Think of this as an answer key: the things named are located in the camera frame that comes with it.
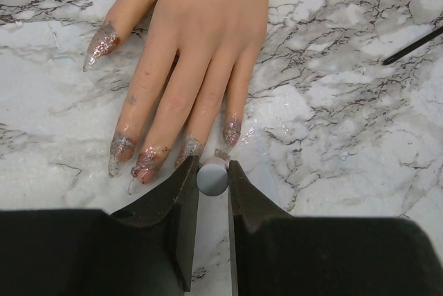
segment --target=white cylindrical object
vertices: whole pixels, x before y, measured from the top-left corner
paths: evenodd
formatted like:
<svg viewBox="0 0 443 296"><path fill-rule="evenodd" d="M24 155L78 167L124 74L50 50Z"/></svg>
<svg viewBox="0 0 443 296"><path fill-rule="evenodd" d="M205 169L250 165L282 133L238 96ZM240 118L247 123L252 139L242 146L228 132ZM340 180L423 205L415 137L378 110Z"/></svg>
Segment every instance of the white cylindrical object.
<svg viewBox="0 0 443 296"><path fill-rule="evenodd" d="M226 161L213 156L206 160L197 173L197 187L206 196L219 196L228 187Z"/></svg>

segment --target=silicone practice hand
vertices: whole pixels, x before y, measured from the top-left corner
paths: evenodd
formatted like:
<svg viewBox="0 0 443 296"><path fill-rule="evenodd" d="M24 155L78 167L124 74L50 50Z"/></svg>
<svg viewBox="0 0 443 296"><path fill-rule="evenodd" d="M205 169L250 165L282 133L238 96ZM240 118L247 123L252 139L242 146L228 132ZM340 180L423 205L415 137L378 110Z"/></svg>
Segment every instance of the silicone practice hand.
<svg viewBox="0 0 443 296"><path fill-rule="evenodd" d="M150 182L186 120L186 139L176 166L199 155L227 94L224 140L237 142L251 73L266 35L268 0L117 0L87 51L84 71L124 42L156 1L147 40L111 143L109 175L134 154L144 126L177 65L155 111L132 176Z"/></svg>

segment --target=black pen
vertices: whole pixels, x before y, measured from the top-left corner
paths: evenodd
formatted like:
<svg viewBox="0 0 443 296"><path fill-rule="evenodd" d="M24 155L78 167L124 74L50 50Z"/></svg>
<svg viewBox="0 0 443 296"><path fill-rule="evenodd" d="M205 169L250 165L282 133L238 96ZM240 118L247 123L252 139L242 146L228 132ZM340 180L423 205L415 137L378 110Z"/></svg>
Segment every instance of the black pen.
<svg viewBox="0 0 443 296"><path fill-rule="evenodd" d="M430 40L438 37L443 33L443 26L441 28L438 28L437 30L429 33L427 36L422 37L420 40L417 40L415 43L409 45L408 47L402 49L398 53L395 53L393 56L388 57L383 61L383 65L387 66L389 64L394 63L395 61L401 59L404 55L409 54L410 52L413 52L420 46L423 46L426 42L429 42Z"/></svg>

